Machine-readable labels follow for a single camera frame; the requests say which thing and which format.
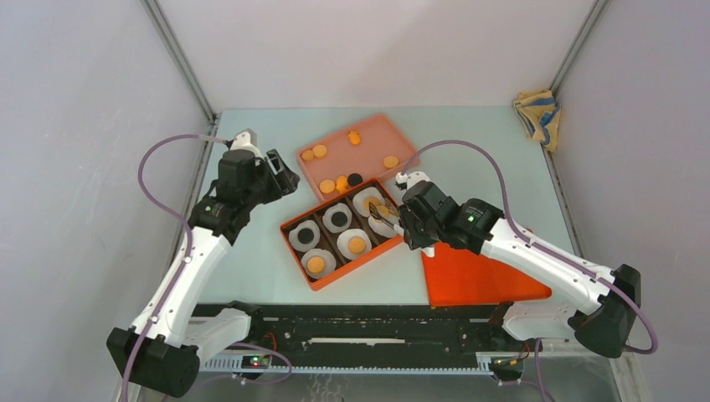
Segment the round orange cookie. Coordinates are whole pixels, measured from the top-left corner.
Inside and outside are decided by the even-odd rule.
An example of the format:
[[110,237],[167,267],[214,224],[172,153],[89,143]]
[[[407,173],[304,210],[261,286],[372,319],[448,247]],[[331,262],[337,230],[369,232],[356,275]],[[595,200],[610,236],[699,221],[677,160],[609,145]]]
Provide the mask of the round orange cookie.
[[383,165],[387,169],[396,168],[399,165],[399,159],[394,155],[388,155],[383,159]]
[[347,243],[348,250],[353,254],[361,254],[368,248],[367,241],[362,237],[352,237]]
[[323,194],[332,193],[336,189],[336,183],[331,179],[322,180],[319,183],[319,190]]
[[306,269],[312,274],[319,274],[327,268],[327,262],[320,256],[313,256],[306,262]]
[[311,149],[305,150],[305,151],[301,154],[301,159],[302,159],[303,161],[310,161],[310,160],[312,160],[314,157],[315,157],[315,154],[314,154],[314,152],[313,152]]
[[380,198],[374,196],[368,196],[363,200],[363,207],[366,215],[370,215],[370,210],[372,208],[377,209],[383,202]]
[[323,158],[327,155],[327,147],[323,144],[315,145],[311,150],[316,158]]

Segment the black sandwich cookie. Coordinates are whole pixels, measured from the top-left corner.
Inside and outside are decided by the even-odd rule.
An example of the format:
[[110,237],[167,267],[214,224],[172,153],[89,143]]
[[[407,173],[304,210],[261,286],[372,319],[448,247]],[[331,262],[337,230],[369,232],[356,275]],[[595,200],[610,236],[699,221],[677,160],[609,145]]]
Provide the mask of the black sandwich cookie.
[[332,214],[331,223],[336,228],[347,228],[349,226],[348,215],[342,211],[337,211]]
[[296,238],[301,244],[309,245],[315,239],[315,234],[312,229],[304,228],[297,232]]
[[356,187],[363,182],[363,176],[359,173],[351,173],[347,176],[347,185]]

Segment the pink cookie tray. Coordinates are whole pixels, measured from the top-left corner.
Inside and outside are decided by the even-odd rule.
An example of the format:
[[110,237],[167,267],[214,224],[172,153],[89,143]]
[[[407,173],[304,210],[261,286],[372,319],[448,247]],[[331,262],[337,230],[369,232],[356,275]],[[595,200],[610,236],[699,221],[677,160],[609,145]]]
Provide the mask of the pink cookie tray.
[[[350,130],[359,131],[359,145],[354,146],[348,141],[347,134]],[[327,147],[327,155],[303,161],[301,154],[318,144]],[[296,161],[301,168],[302,177],[316,198],[325,202],[340,193],[336,189],[329,194],[321,193],[319,183],[322,180],[331,179],[336,182],[339,176],[347,177],[351,173],[359,173],[364,181],[376,178],[384,182],[393,178],[416,152],[417,148],[390,117],[385,113],[377,113],[298,148]],[[383,165],[383,159],[388,155],[399,159],[397,167],[387,169]]]

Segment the orange cookie box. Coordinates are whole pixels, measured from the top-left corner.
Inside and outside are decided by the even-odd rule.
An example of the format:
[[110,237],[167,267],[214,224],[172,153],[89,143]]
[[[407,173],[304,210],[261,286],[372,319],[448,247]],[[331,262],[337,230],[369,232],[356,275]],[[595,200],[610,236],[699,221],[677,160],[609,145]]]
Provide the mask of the orange cookie box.
[[[374,215],[377,219],[383,219],[383,218],[387,217],[388,215],[395,216],[395,214],[393,212],[388,211],[389,208],[392,208],[396,205],[394,198],[391,196],[389,191],[387,189],[385,189],[385,187],[383,186],[383,184],[379,180],[372,179],[372,180],[369,180],[365,183],[358,185],[354,189],[346,191],[342,195],[336,196],[332,200],[329,200],[329,201],[326,201],[325,203],[317,205],[316,207],[306,211],[305,213],[297,215],[295,218],[286,221],[284,224],[282,224],[280,226],[280,232],[286,242],[286,245],[288,246],[292,256],[294,257],[294,259],[301,271],[301,274],[306,279],[308,286],[313,291],[320,291],[320,290],[324,289],[326,286],[331,285],[333,282],[343,278],[345,275],[355,271],[360,266],[383,255],[384,253],[390,251],[395,246],[400,245],[403,242],[403,238],[401,235],[397,235],[393,238],[388,239],[388,238],[385,238],[385,237],[380,236],[378,234],[375,234],[368,225],[368,218],[364,218],[363,216],[358,214],[358,212],[353,207],[352,197],[356,193],[361,191],[363,188],[367,188],[367,187],[377,187],[379,192],[384,197],[384,204],[380,205],[377,209],[372,208],[370,210],[370,214]],[[361,256],[360,258],[358,258],[356,260],[347,260],[339,252],[336,242],[337,242],[337,237],[341,233],[333,234],[333,233],[329,232],[322,222],[322,217],[323,217],[324,213],[326,212],[326,210],[328,208],[330,208],[331,206],[338,204],[338,203],[344,203],[352,210],[352,223],[348,229],[362,229],[366,232],[367,236],[372,241],[372,245],[373,245],[372,250],[369,251],[366,255]],[[305,253],[301,253],[296,250],[293,250],[290,243],[289,243],[289,240],[288,240],[289,232],[291,230],[293,230],[299,223],[306,221],[308,219],[314,220],[317,223],[317,225],[319,226],[319,229],[321,231],[320,242],[317,244],[317,246],[315,248],[331,251],[337,260],[336,270],[334,270],[334,272],[331,273],[329,276],[321,278],[320,280],[313,280],[306,275],[306,273],[301,265],[301,258],[303,257],[303,255]]]

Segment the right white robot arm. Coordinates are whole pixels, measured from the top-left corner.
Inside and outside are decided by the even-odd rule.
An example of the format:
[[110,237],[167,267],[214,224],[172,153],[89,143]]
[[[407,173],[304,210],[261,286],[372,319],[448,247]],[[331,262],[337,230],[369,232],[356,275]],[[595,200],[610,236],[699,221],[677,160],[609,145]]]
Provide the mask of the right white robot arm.
[[574,338],[589,351],[618,358],[629,350],[640,317],[641,275],[569,254],[521,229],[478,198],[458,204],[423,173],[398,174],[403,191],[397,231],[411,250],[432,258],[439,243],[499,261],[547,286],[559,301],[514,301],[487,327],[488,342],[508,350],[519,340]]

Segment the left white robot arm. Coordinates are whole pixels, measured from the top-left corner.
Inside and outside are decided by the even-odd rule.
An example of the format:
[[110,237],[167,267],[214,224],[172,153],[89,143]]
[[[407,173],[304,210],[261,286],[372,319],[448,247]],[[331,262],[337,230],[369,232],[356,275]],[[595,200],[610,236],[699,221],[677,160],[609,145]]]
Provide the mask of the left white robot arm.
[[192,388],[207,349],[188,338],[188,323],[207,279],[253,209],[294,193],[299,181],[275,149],[223,154],[217,178],[182,222],[188,230],[167,276],[133,323],[106,339],[123,379],[174,398]]

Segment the white paper cup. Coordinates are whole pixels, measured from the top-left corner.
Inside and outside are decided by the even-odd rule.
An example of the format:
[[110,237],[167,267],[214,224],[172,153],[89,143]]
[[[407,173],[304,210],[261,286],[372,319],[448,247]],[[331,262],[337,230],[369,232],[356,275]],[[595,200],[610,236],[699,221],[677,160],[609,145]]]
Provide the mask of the white paper cup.
[[360,214],[364,218],[368,218],[369,216],[371,216],[371,214],[366,215],[364,207],[363,207],[363,200],[368,196],[374,196],[374,197],[380,198],[384,204],[384,197],[379,192],[377,187],[363,188],[361,191],[359,191],[358,193],[356,193],[352,197],[352,204],[353,204],[353,207],[355,208],[355,210],[358,212],[358,214]]
[[[333,213],[335,213],[337,211],[342,211],[348,215],[349,226],[347,228],[345,228],[345,227],[336,228],[332,225],[331,216]],[[322,217],[322,222],[329,232],[331,232],[333,234],[339,234],[339,233],[347,230],[350,227],[350,225],[352,223],[352,210],[344,203],[335,204],[326,210],[326,212],[324,213],[324,215]]]
[[375,234],[388,239],[404,233],[399,225],[399,219],[394,215],[388,215],[383,219],[371,215],[368,217],[368,225]]
[[[327,268],[319,274],[312,274],[306,269],[306,262],[313,256],[320,256],[320,257],[324,258],[327,262]],[[310,277],[313,280],[320,280],[321,278],[329,276],[331,273],[334,272],[334,270],[336,270],[337,260],[331,251],[314,248],[312,250],[307,251],[303,255],[303,257],[301,258],[301,265],[308,277]]]
[[[367,241],[368,248],[366,249],[365,252],[361,254],[353,254],[348,250],[347,243],[352,237],[362,237]],[[361,256],[366,255],[369,251],[372,250],[372,241],[370,238],[367,236],[366,232],[362,229],[347,229],[337,237],[337,248],[339,252],[347,259],[347,260],[356,260],[360,258]]]
[[[312,229],[315,234],[315,239],[309,245],[301,244],[296,238],[297,232],[300,229],[304,229],[304,228]],[[301,252],[301,253],[306,253],[307,251],[314,249],[317,246],[317,244],[320,242],[320,238],[321,238],[321,231],[319,229],[319,226],[312,219],[308,219],[306,221],[299,223],[288,234],[288,240],[289,240],[289,243],[290,243],[292,249],[296,250],[298,252]]]

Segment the orange box lid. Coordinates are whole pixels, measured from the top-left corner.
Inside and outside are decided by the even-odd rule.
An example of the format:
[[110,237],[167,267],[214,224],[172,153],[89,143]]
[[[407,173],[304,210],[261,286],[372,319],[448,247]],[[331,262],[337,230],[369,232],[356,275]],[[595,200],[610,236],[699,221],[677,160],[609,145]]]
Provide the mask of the orange box lid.
[[433,307],[545,300],[552,290],[521,271],[444,243],[421,256],[428,300]]

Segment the orange fish cookie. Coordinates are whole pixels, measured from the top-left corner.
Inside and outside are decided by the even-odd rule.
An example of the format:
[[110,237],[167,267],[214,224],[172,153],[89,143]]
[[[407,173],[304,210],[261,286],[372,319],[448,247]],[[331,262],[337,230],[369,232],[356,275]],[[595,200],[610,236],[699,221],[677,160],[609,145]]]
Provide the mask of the orange fish cookie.
[[357,130],[350,130],[347,134],[347,139],[354,146],[357,146],[361,143],[360,133]]
[[336,180],[336,186],[335,189],[340,193],[343,194],[348,190],[348,181],[346,176],[339,176]]

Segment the yellow blue cloth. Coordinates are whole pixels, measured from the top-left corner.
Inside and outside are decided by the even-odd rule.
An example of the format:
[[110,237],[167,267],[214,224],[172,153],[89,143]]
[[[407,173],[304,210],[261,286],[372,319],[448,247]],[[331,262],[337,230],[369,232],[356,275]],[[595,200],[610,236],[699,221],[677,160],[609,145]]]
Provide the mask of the yellow blue cloth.
[[562,105],[551,90],[518,92],[512,102],[528,139],[539,142],[548,152],[558,147]]

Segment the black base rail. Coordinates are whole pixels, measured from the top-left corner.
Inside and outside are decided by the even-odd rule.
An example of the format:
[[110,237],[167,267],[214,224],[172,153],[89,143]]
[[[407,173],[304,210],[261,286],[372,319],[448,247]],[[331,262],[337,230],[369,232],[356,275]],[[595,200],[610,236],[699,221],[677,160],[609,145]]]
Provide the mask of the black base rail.
[[246,342],[297,369],[480,369],[489,353],[521,361],[532,339],[508,335],[495,305],[251,305]]

